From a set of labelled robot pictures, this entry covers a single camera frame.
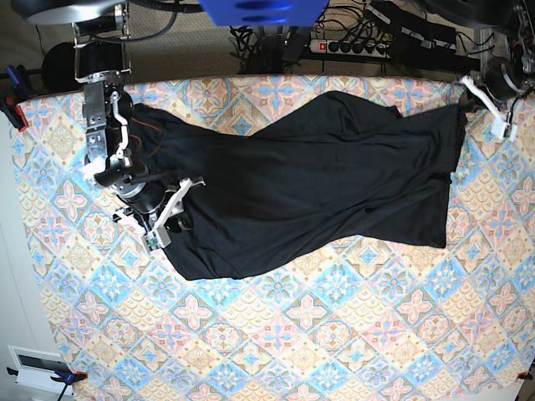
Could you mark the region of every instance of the black cloth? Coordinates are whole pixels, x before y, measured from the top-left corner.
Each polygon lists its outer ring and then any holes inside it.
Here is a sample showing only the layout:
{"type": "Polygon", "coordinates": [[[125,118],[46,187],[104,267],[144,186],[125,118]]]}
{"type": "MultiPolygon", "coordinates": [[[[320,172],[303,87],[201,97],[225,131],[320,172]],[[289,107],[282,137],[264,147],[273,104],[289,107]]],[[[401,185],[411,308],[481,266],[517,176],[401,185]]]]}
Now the black cloth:
{"type": "Polygon", "coordinates": [[[131,125],[150,170],[206,182],[185,198],[194,229],[171,234],[165,248],[186,280],[256,276],[355,234],[446,246],[450,173],[466,123],[457,105],[402,118],[329,92],[250,137],[141,104],[134,117],[162,130],[131,125]]]}

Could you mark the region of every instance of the table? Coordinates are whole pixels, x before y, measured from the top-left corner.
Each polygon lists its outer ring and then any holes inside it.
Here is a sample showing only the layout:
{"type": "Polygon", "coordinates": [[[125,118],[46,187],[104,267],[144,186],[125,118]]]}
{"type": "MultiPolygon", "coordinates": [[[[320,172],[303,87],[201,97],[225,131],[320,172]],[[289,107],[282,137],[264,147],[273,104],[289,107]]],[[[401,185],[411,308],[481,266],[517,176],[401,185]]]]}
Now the table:
{"type": "MultiPolygon", "coordinates": [[[[127,88],[135,103],[253,135],[341,90],[414,114],[455,101],[439,82],[319,76],[192,79],[127,88]]],[[[112,221],[82,179],[82,94],[23,104],[13,167],[59,351],[89,379],[76,399],[408,400],[511,386],[535,356],[535,100],[517,142],[469,116],[452,176],[448,245],[360,236],[261,277],[186,282],[112,221]]]]}

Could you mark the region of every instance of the blue object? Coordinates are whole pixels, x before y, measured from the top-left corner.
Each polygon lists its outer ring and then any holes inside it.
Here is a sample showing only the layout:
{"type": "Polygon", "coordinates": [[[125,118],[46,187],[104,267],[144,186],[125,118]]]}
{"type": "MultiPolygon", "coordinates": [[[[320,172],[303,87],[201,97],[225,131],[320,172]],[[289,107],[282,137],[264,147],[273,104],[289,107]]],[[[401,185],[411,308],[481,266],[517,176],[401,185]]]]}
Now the blue object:
{"type": "Polygon", "coordinates": [[[200,0],[215,25],[312,27],[328,0],[200,0]]]}

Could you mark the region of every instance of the power strip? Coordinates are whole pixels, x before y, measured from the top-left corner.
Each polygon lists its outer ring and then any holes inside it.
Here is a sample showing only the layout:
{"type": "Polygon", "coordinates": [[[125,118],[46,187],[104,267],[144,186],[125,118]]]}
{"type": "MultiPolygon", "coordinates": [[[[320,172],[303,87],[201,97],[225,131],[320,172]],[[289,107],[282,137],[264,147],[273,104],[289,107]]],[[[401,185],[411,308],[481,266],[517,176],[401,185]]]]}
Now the power strip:
{"type": "Polygon", "coordinates": [[[369,43],[366,46],[363,46],[362,41],[351,43],[327,39],[312,39],[309,45],[310,53],[344,54],[347,56],[390,58],[390,56],[386,54],[386,48],[384,44],[379,44],[372,50],[373,47],[373,43],[369,43]]]}

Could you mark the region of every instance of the patterned tablecloth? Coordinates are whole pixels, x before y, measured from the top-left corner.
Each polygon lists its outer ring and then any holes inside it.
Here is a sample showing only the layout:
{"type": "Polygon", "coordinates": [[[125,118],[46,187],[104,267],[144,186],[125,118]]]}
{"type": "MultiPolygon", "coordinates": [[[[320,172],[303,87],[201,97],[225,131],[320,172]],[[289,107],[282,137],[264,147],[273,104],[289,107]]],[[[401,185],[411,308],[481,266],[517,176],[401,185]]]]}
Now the patterned tablecloth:
{"type": "MultiPolygon", "coordinates": [[[[342,90],[403,114],[460,90],[408,79],[253,77],[128,88],[185,121],[252,135],[342,90]]],[[[81,94],[23,105],[13,137],[23,222],[77,399],[410,400],[511,385],[535,356],[535,100],[516,143],[470,117],[445,250],[360,236],[243,281],[185,282],[116,225],[118,201],[81,178],[81,94]]]]}

